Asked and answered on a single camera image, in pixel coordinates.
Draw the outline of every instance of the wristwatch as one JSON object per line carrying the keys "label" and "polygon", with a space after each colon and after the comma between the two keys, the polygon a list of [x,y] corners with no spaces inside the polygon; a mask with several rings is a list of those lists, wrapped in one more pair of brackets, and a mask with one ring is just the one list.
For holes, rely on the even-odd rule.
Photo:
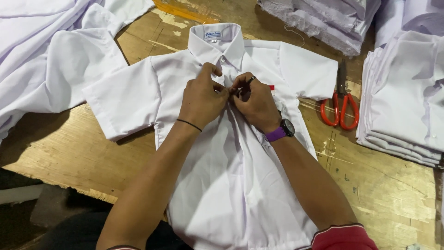
{"label": "wristwatch", "polygon": [[290,122],[288,119],[283,119],[281,121],[281,124],[279,127],[274,130],[273,132],[270,132],[265,135],[267,137],[267,140],[269,142],[275,141],[277,139],[281,139],[284,136],[292,137],[295,133],[293,123]]}

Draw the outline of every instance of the forearm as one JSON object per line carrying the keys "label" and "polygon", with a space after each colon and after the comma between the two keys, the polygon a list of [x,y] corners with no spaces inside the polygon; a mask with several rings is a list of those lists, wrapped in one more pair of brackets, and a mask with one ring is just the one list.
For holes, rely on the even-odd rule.
{"label": "forearm", "polygon": [[295,137],[271,142],[302,208],[319,230],[357,222],[347,198]]}
{"label": "forearm", "polygon": [[97,250],[116,245],[145,249],[168,204],[180,169],[199,131],[177,121],[151,161],[129,184],[113,206]]}

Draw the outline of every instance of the stack of white fabric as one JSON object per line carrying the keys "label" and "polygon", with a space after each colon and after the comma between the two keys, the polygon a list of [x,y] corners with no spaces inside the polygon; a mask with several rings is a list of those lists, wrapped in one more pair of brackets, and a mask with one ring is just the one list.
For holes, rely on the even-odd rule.
{"label": "stack of white fabric", "polygon": [[400,30],[444,36],[444,0],[383,0],[375,21],[375,48]]}
{"label": "stack of white fabric", "polygon": [[400,31],[364,62],[357,142],[443,167],[444,37]]}
{"label": "stack of white fabric", "polygon": [[357,56],[381,0],[258,0],[270,14],[347,56]]}
{"label": "stack of white fabric", "polygon": [[13,0],[0,8],[0,143],[26,112],[57,113],[127,66],[113,38],[151,0]]}

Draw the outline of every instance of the size tag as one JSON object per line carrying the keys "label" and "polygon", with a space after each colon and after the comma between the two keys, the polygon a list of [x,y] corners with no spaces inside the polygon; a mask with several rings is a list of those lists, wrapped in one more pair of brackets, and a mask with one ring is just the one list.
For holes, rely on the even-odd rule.
{"label": "size tag", "polygon": [[213,39],[222,39],[222,33],[220,31],[211,31],[205,33],[205,41]]}
{"label": "size tag", "polygon": [[268,85],[270,87],[271,90],[271,95],[274,96],[276,95],[276,92],[274,91],[274,85]]}

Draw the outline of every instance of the wooden work table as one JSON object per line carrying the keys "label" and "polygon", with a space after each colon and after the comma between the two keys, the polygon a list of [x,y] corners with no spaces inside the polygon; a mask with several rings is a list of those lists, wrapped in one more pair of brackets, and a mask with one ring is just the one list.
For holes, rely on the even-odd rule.
{"label": "wooden work table", "polygon": [[[304,38],[303,48],[346,60],[348,89],[359,103],[362,65],[373,48],[373,30],[361,55],[351,59],[294,28],[287,31],[282,21],[261,10],[255,0],[155,2],[156,9],[117,35],[129,64],[186,49],[189,28],[197,24],[234,22],[242,26],[245,39],[302,45],[294,31]],[[319,162],[342,188],[380,250],[404,250],[414,243],[441,249],[441,198],[435,186],[441,183],[440,173],[358,145],[355,131],[322,122],[319,103],[301,99],[299,109]],[[1,144],[0,166],[114,203],[138,170],[149,164],[154,151],[152,128],[118,143],[108,141],[89,105],[82,104],[59,114],[26,114]]]}

